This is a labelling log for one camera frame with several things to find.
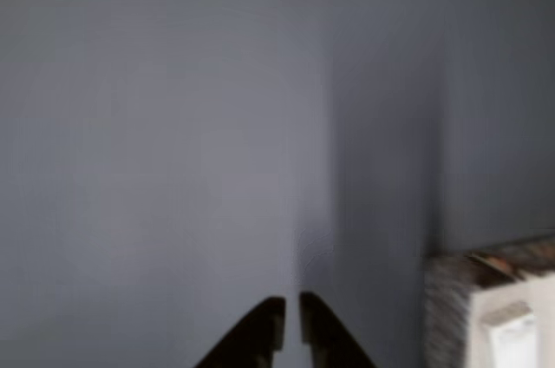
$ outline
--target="dark object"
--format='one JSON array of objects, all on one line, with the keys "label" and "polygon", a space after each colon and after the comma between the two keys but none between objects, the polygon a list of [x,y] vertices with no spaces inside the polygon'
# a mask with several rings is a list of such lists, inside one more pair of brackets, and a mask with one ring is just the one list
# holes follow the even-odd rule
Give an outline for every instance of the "dark object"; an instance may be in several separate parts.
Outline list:
[{"label": "dark object", "polygon": [[244,316],[196,368],[271,367],[283,346],[285,299],[270,297]]},{"label": "dark object", "polygon": [[312,348],[314,368],[375,368],[329,307],[312,292],[300,295],[303,342]]}]

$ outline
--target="blurry object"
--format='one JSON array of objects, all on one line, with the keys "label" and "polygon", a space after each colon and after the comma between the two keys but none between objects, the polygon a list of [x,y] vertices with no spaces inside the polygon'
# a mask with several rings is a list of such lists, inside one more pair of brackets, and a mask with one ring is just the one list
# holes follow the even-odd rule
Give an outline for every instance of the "blurry object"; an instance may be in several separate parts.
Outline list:
[{"label": "blurry object", "polygon": [[486,314],[486,330],[493,368],[538,368],[536,317],[530,306],[518,301]]},{"label": "blurry object", "polygon": [[303,342],[314,368],[375,368],[331,309],[312,292],[300,295]]},{"label": "blurry object", "polygon": [[[480,320],[524,300],[538,319],[538,341],[555,338],[555,237],[454,253],[428,260],[424,287],[424,354],[427,368],[491,368],[482,361],[489,343]],[[553,346],[539,355],[539,367],[555,363]]]},{"label": "blurry object", "polygon": [[271,367],[284,341],[285,299],[268,298],[246,314],[196,368]]}]

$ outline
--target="wall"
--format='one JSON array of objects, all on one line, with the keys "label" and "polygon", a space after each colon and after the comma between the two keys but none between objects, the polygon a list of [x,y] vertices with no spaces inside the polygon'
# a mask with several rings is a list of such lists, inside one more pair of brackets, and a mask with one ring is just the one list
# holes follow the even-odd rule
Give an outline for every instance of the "wall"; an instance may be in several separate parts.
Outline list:
[{"label": "wall", "polygon": [[0,3],[10,366],[191,366],[300,288],[417,366],[421,256],[553,223],[549,0]]}]

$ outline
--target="gray wall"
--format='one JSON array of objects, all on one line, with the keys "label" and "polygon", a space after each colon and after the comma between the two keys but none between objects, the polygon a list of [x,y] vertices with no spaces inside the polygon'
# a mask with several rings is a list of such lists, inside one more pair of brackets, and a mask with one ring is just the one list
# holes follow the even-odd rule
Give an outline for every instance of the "gray wall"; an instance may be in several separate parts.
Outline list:
[{"label": "gray wall", "polygon": [[421,256],[545,233],[550,0],[0,0],[0,361],[192,366],[320,292],[419,366]]}]

